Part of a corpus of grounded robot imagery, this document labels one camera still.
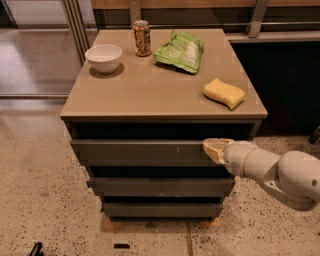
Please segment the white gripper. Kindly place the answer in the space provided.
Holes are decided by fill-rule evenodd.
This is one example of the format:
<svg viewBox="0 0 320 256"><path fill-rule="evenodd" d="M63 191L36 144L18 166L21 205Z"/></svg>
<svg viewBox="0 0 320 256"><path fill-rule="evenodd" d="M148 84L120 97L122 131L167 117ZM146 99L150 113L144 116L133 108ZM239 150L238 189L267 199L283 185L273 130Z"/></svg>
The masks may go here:
<svg viewBox="0 0 320 256"><path fill-rule="evenodd" d="M225 138L207 138L203 141L203 150L217 165L224 165L235 176L244 177L244 164L257 145L247 141L235 141Z"/></svg>

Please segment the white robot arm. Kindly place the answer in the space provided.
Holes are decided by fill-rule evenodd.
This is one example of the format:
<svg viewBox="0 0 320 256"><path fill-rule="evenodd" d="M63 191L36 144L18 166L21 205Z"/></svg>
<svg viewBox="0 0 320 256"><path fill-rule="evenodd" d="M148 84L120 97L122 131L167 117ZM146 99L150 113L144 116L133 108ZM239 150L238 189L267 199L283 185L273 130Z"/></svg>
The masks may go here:
<svg viewBox="0 0 320 256"><path fill-rule="evenodd" d="M269 195L297 211L320 203L320 160L301 151L283 155L248 141L208 138L203 150L217 165L241 178L249 178Z"/></svg>

